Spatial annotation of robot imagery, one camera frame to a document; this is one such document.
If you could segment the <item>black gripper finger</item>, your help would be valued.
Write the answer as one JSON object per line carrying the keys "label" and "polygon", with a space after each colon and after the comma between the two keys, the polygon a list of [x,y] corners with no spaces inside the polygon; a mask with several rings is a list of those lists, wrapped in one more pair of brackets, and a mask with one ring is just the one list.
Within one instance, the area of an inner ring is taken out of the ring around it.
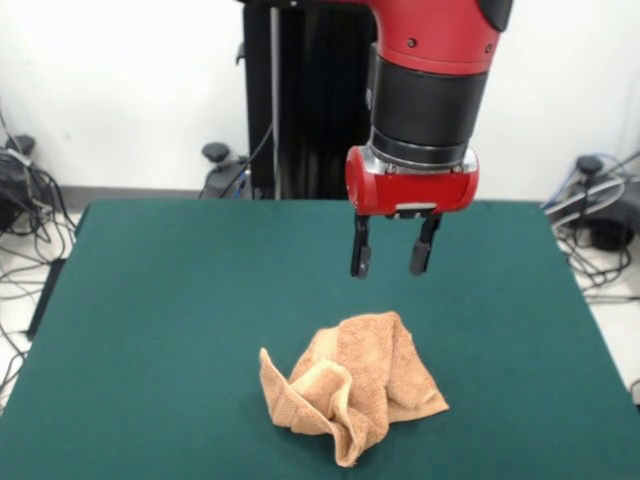
{"label": "black gripper finger", "polygon": [[350,264],[350,275],[354,278],[366,278],[369,272],[371,258],[369,219],[369,216],[355,213],[354,240]]}
{"label": "black gripper finger", "polygon": [[423,274],[427,271],[434,238],[441,220],[440,214],[429,215],[425,218],[411,254],[409,270],[412,274]]}

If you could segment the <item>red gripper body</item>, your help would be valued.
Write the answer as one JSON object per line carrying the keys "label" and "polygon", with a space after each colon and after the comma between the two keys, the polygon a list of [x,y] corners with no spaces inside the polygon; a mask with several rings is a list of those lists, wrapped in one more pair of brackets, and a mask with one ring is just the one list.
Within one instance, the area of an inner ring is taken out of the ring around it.
{"label": "red gripper body", "polygon": [[356,146],[346,158],[348,198],[360,216],[393,216],[404,211],[446,213],[467,208],[479,183],[479,162],[472,149],[453,169],[425,171],[400,167]]}

